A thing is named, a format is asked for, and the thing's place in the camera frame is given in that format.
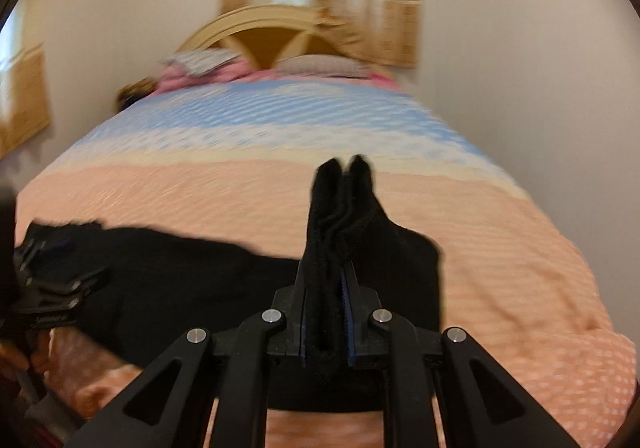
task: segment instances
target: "pink pillow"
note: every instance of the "pink pillow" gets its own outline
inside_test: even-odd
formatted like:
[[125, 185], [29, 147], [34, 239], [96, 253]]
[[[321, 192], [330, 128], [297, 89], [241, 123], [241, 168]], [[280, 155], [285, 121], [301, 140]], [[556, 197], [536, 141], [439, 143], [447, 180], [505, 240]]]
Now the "pink pillow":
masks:
[[188, 76], [180, 66], [169, 65], [162, 72], [162, 77], [154, 94], [177, 91], [178, 89], [186, 89], [198, 85], [229, 83], [253, 72], [254, 70], [251, 68], [249, 60], [245, 58], [234, 60], [204, 76]]
[[164, 71], [162, 71], [162, 77], [160, 78], [160, 81], [170, 80], [172, 78], [182, 78], [186, 75], [187, 71], [179, 65], [169, 65], [168, 67], [164, 68]]
[[254, 72], [254, 70], [249, 64], [249, 60], [241, 58], [234, 60], [228, 65], [220, 67], [220, 69], [216, 70], [212, 76], [215, 75], [216, 83], [228, 83], [233, 80], [237, 80], [238, 78], [248, 76], [252, 72]]

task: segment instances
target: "pillow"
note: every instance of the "pillow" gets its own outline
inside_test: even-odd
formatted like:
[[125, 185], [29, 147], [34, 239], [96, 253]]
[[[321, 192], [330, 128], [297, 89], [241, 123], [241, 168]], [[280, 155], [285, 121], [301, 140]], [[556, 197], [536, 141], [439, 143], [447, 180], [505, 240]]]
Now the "pillow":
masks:
[[181, 67], [187, 76], [204, 76], [239, 56], [239, 52], [231, 49], [204, 49], [176, 53], [161, 63]]
[[158, 88], [154, 94], [177, 91], [199, 85], [229, 83], [252, 74], [254, 70], [246, 58], [234, 59], [215, 71], [202, 76], [189, 76], [184, 69], [176, 65], [169, 65], [158, 82]]
[[369, 70], [358, 60], [331, 54], [305, 54], [278, 60], [280, 74], [306, 74], [338, 78], [369, 78]]

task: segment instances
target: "black clamp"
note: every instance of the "black clamp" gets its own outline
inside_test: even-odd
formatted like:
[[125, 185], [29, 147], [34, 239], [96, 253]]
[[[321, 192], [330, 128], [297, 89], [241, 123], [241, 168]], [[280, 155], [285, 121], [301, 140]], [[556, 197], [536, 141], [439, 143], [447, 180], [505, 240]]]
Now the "black clamp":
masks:
[[[70, 244], [28, 240], [14, 249], [15, 206], [13, 191], [0, 187], [0, 338], [30, 355], [33, 332], [75, 323], [86, 297], [107, 283], [108, 271], [101, 268], [67, 284], [38, 279], [33, 274], [37, 261]], [[42, 378], [32, 368], [19, 381], [31, 402], [46, 395]]]

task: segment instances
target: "bed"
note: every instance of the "bed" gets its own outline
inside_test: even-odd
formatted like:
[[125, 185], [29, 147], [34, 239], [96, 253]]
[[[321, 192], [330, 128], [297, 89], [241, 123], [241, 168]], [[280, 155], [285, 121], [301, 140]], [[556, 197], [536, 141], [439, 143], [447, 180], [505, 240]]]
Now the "bed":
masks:
[[[357, 58], [344, 21], [243, 8], [180, 49], [211, 47], [241, 52], [258, 74], [149, 96], [97, 127], [20, 193], [18, 242], [34, 219], [98, 219], [300, 258], [315, 168], [364, 154], [389, 218], [443, 252], [443, 326], [469, 330], [581, 446], [605, 446], [634, 396], [635, 347], [527, 193], [383, 68], [367, 80], [271, 73], [303, 54]], [[47, 383], [84, 417], [139, 371], [72, 328], [51, 333]], [[271, 410], [267, 443], [379, 447], [382, 413]]]

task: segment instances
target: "hand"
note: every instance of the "hand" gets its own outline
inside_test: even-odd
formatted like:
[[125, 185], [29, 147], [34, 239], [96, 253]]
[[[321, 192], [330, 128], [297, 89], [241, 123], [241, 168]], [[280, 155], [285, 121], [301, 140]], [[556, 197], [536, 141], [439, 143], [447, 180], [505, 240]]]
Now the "hand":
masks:
[[[49, 368], [49, 331], [38, 333], [38, 344], [31, 355], [31, 367], [42, 374]], [[15, 381], [18, 371], [28, 370], [30, 361], [10, 340], [0, 340], [0, 374]]]

